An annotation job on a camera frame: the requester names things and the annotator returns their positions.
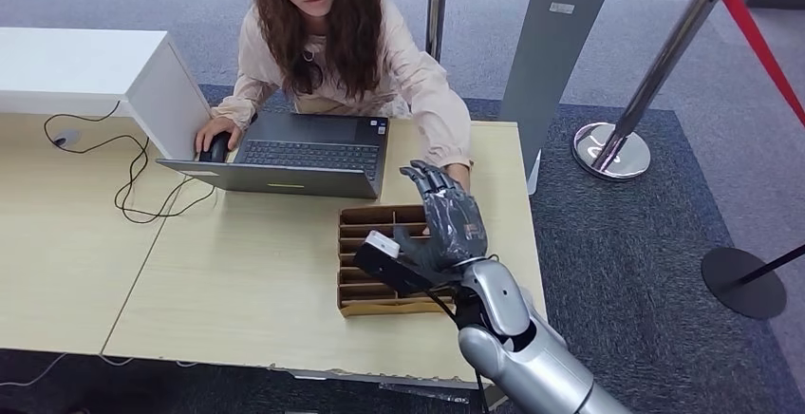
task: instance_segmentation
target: cable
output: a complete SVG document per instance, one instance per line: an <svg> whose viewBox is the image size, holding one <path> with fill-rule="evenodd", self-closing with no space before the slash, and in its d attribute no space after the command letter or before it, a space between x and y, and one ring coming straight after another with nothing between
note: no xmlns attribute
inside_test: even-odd
<svg viewBox="0 0 805 414"><path fill-rule="evenodd" d="M9 386L9 387L29 387L29 386L33 386L34 384L38 383L40 379L44 378L45 375L50 371L50 369L55 367L56 364L58 364L60 360L65 358L65 356L67 356L67 354L62 354L62 355L56 357L53 360L53 362L50 362L50 365L48 365L47 368L45 368L45 371L39 373L39 376L33 378L31 381L28 381L27 383L0 383L0 387L6 387L6 386Z"/></svg>
<svg viewBox="0 0 805 414"><path fill-rule="evenodd" d="M441 307L442 310L450 317L450 319L456 324L459 325L459 322L456 320L456 315L447 308L447 305L441 301L431 290L425 289L425 294L430 297L437 305ZM489 414L489 406L486 404L486 394L483 391L483 383L480 381L480 373L476 370L476 381L478 383L478 394L480 395L480 407L483 410L483 414Z"/></svg>
<svg viewBox="0 0 805 414"><path fill-rule="evenodd" d="M489 406L486 404L486 392L483 391L483 384L480 381L480 373L476 370L476 381L478 382L478 394L480 395L480 408L483 414L489 414Z"/></svg>
<svg viewBox="0 0 805 414"><path fill-rule="evenodd" d="M215 187L212 186L210 188L209 193L207 193L205 196L203 196L201 198L198 198L198 199L194 200L193 202L191 202L189 205L185 206L184 208L182 208L178 212L176 212L176 213L163 213L166 209L170 209L171 199L174 198L174 196L176 196L178 194L178 192L181 189L181 187L184 186L185 184L187 184L188 182L194 180L194 179L187 178L187 179L184 179L177 187L175 187L168 194L168 197L165 198L165 201L162 202L162 205L159 207L159 210L156 213L144 212L142 210L136 210L136 209L133 209L133 208L128 208L128 207L126 207L125 203L129 199L129 196L131 195L131 193L132 193L132 191L134 189L134 182L137 181L137 179L140 177L140 174L142 174L142 172L145 170L145 167L148 165L148 161L149 161L149 158L148 158L148 144L151 141L150 139L146 138L145 143L140 143L140 141L135 139L134 136L132 136L130 134L122 134L122 135L113 137L113 138L111 138L111 139L109 139L107 141L103 141L101 143L98 143L98 144L95 144L93 146L90 146L89 148L86 148L86 149L83 149L83 150L72 150L72 149L63 147L62 143L59 143L59 142L55 141L52 137L50 137L50 132L47 130L47 124L50 123L51 121L53 121L56 118L73 118L73 119L81 120L81 121L84 121L84 122L102 122L103 120L106 120L107 118L111 117L118 110L118 107L120 107L120 105L121 105L121 101L118 101L115 104L115 107L112 108L112 111L110 111L109 113L103 115L100 118L87 118L87 117L81 117L81 116L78 116L78 115L70 115L70 114L66 114L66 113L58 113L56 115L52 115L49 118L47 118L47 120L45 120L45 122L43 123L43 129L45 131L45 137L47 137L47 139L50 141L50 143L53 144L53 146L55 146L56 148L58 148L58 149L60 149L62 151L65 151L67 153L75 154L75 155L83 155L83 154L88 153L88 152L90 152L92 150L95 150L96 148L100 148L100 147L102 147L104 145L107 145L107 144L113 142L113 141L118 141L118 140L121 140L121 139L129 139L129 140L133 141L134 144L136 144L140 148L140 152L138 153L138 155L136 157L134 157L134 159L131 161L131 163L128 166L128 182L126 182L121 187L121 189L119 189L118 192L115 193L114 205L115 205L115 208L117 208L118 210L120 210L122 212L123 217L125 217L129 221L134 222L136 224L148 224L148 223L154 222L155 220L157 220L157 219L159 219L161 217L179 216L179 215L183 214L184 212L186 212L187 210L189 210L192 206L194 206L197 203L201 202L202 200L208 198L209 196L211 196L215 192ZM144 161L143 161L142 165L138 168L137 173L135 173L135 165L137 165L137 161L140 160L140 159L143 159ZM138 215L144 215L144 216L148 216L148 217L147 218L137 218L137 217L132 217L129 214L138 214Z"/></svg>
<svg viewBox="0 0 805 414"><path fill-rule="evenodd" d="M130 358L128 358L128 359L126 359L126 360L124 360L122 362L112 362L108 358L103 357L101 354L98 354L98 357L100 357L101 360L103 360L104 362L107 362L112 367L123 367L123 366L128 365L129 363L131 363L132 360L134 360L134 357L130 357Z"/></svg>
<svg viewBox="0 0 805 414"><path fill-rule="evenodd" d="M39 373L39 376L33 378L32 380L30 380L30 381L28 381L26 383L15 383L15 382L0 383L0 387L30 387L30 386L33 386L34 384L38 383L40 379L44 378L48 373L50 373L50 371L53 369L53 367L55 367L56 364L58 364L59 361L64 359L66 356L67 356L67 354L64 353L64 354L59 355L55 359L53 359L53 362L50 362L50 365L48 365L47 368L45 368L44 371ZM98 357L101 360L103 360L104 362L106 362L107 364L111 365L112 367L123 367L123 366L126 366L126 365L130 364L134 360L134 357L130 357L128 359L125 359L122 362L114 362L112 360L109 360L108 357L105 357L105 356L103 356L101 354L98 354ZM198 364L186 364L186 363L180 362L180 361L176 361L176 364L178 366L182 367L182 368L195 367L196 365L198 365Z"/></svg>

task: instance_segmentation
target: gray stand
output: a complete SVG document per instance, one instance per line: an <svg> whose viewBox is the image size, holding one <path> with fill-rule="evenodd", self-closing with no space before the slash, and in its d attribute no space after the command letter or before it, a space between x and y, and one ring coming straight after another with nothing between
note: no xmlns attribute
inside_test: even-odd
<svg viewBox="0 0 805 414"><path fill-rule="evenodd" d="M441 60L441 34L444 31L444 0L428 0L425 51L436 61Z"/></svg>
<svg viewBox="0 0 805 414"><path fill-rule="evenodd" d="M604 0L529 1L500 109L501 120L517 122L529 177L603 5Z"/></svg>
<svg viewBox="0 0 805 414"><path fill-rule="evenodd" d="M617 124L596 122L579 129L573 139L573 156L587 171L616 181L646 171L651 155L634 129L717 1L688 3Z"/></svg>

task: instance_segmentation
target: black round base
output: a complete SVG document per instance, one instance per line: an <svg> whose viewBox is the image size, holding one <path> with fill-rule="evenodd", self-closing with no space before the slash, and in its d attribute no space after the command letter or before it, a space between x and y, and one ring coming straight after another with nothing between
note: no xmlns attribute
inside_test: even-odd
<svg viewBox="0 0 805 414"><path fill-rule="evenodd" d="M785 310L785 287L777 274L770 272L747 284L734 284L764 265L745 251L717 248L702 259L702 278L725 307L744 316L768 319Z"/></svg>

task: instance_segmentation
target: cardboard box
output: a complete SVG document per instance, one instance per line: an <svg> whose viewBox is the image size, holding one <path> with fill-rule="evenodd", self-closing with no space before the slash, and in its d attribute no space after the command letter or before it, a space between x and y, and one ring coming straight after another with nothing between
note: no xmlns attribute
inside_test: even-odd
<svg viewBox="0 0 805 414"><path fill-rule="evenodd" d="M394 226L401 225L422 242L427 228L421 205L350 208L341 211L338 231L338 309L346 316L368 314L406 314L444 311L425 293L400 296L353 263L355 252L371 231L393 236ZM449 307L453 298L449 290L437 290L436 296Z"/></svg>

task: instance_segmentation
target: computer mouse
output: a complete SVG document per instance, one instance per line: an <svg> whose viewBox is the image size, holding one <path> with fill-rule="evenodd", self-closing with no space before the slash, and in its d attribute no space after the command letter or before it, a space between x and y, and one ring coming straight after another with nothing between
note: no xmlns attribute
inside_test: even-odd
<svg viewBox="0 0 805 414"><path fill-rule="evenodd" d="M226 162L226 155L229 153L229 137L231 132L221 132L213 136L210 142L210 151L202 151L198 154L201 162Z"/></svg>

